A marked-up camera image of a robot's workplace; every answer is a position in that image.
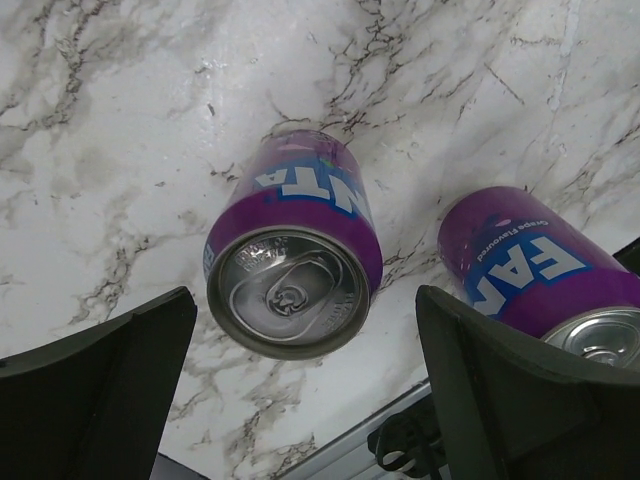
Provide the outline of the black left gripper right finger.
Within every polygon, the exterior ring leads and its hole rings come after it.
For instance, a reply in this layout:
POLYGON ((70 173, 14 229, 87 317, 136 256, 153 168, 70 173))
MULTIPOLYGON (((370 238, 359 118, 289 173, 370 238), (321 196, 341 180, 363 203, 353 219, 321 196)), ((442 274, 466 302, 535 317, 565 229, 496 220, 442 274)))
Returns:
POLYGON ((438 287, 416 294, 455 479, 636 479, 639 374, 580 358, 438 287))

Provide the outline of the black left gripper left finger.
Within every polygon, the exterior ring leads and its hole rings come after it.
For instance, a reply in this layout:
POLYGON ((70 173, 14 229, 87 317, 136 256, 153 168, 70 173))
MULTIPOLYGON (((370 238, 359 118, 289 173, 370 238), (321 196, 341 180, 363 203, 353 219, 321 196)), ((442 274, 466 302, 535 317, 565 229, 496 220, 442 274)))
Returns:
POLYGON ((150 478, 196 317, 181 286, 2 359, 2 478, 150 478))

